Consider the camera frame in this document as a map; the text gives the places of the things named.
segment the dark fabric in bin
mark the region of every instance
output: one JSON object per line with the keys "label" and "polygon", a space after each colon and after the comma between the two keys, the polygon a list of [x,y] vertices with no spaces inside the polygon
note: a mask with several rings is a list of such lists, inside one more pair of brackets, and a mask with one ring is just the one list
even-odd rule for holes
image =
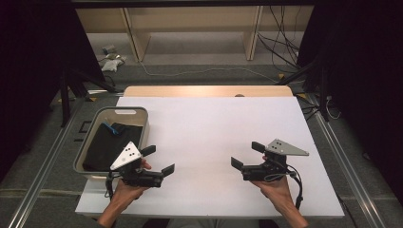
{"label": "dark fabric in bin", "polygon": [[83,168],[86,171],[108,172],[110,165],[115,162],[130,141],[139,146],[142,126],[114,123],[111,127],[118,133],[114,134],[104,123],[98,127],[83,162]]}

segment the white table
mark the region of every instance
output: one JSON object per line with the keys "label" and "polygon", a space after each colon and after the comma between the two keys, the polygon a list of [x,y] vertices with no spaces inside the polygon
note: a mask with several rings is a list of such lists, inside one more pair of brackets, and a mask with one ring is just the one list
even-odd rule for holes
{"label": "white table", "polygon": [[[244,164],[262,163],[251,142],[267,144],[278,138],[310,153],[308,157],[287,158],[302,177],[301,214],[317,219],[344,216],[294,97],[122,97],[117,106],[142,106],[148,111],[147,144],[157,145],[157,152],[146,157],[152,170],[176,165],[161,188],[144,192],[123,214],[148,218],[279,217],[270,201],[230,163],[231,157]],[[298,186],[288,180],[295,199]],[[102,180],[88,180],[76,213],[99,216],[109,201],[105,192]]]}

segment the crumpled plastic bag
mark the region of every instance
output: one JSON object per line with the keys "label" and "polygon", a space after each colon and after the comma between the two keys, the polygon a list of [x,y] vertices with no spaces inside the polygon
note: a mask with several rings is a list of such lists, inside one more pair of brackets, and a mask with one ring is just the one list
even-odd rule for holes
{"label": "crumpled plastic bag", "polygon": [[123,63],[122,60],[109,60],[107,61],[104,66],[102,67],[102,71],[113,71],[116,72],[118,70],[118,66]]}

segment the gray carpet floor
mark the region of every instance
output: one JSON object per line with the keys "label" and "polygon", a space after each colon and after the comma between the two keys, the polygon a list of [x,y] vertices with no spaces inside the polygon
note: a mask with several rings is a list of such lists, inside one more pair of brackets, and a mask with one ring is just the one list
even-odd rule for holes
{"label": "gray carpet floor", "polygon": [[[111,85],[113,80],[118,88],[141,85],[273,85],[274,81],[278,80],[279,73],[279,70],[273,66],[260,65],[214,66],[219,69],[208,70],[210,68],[211,66],[147,66],[146,69],[149,73],[164,74],[151,76],[145,73],[142,66],[119,66],[117,72],[106,72],[108,76],[106,82]],[[204,72],[173,76],[173,74],[185,71]],[[86,87],[99,89],[91,83],[86,83]],[[301,83],[291,84],[290,87],[294,92],[302,90]],[[57,94],[50,105],[52,110],[43,118],[41,127],[29,143],[31,150],[21,154],[0,183],[0,227],[8,226],[13,213],[32,185],[53,142],[61,131],[62,106],[59,99],[60,95]],[[118,97],[112,94],[98,96],[95,101],[86,101],[78,110],[63,148],[52,166],[41,194],[29,213],[25,227],[97,227],[91,218],[79,216],[74,212],[86,179],[73,170],[73,162],[82,143],[81,140],[86,135],[86,133],[80,133],[83,122],[91,121],[97,110],[105,106],[114,106],[117,101]],[[300,102],[300,105],[301,107],[307,106],[304,102]],[[362,148],[352,129],[342,116],[337,120],[331,119],[330,123],[386,226],[402,227],[402,206],[376,167],[370,160],[362,156]],[[345,211],[344,218],[323,220],[321,224],[323,227],[354,227],[353,221],[355,221],[357,227],[370,227],[317,118],[315,116],[310,118],[307,124],[332,185],[352,214],[350,216]],[[145,218],[123,217],[119,219],[117,227],[142,227],[145,221]],[[283,219],[276,219],[276,222],[280,227],[288,227]]]}

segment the table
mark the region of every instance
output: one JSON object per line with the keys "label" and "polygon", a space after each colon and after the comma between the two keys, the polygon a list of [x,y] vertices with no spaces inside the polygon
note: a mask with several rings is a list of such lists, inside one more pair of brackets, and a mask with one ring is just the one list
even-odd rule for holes
{"label": "table", "polygon": [[[230,165],[231,157],[245,164],[262,163],[261,154],[250,148],[251,141],[267,144],[279,138],[310,152],[308,157],[287,159],[303,180],[301,214],[321,219],[343,217],[297,99],[286,86],[258,86],[255,97],[251,97],[249,92],[254,88],[129,87],[117,106],[147,109],[148,144],[157,145],[157,152],[147,160],[153,170],[172,163],[176,170],[164,179],[161,188],[147,190],[123,214],[147,218],[280,217],[259,189],[242,180],[240,171]],[[276,96],[270,90],[281,92]],[[203,91],[216,91],[220,97]],[[232,97],[234,94],[249,97]],[[292,179],[289,183],[295,198],[297,184]],[[99,216],[108,204],[105,191],[103,180],[88,180],[76,213]]]}

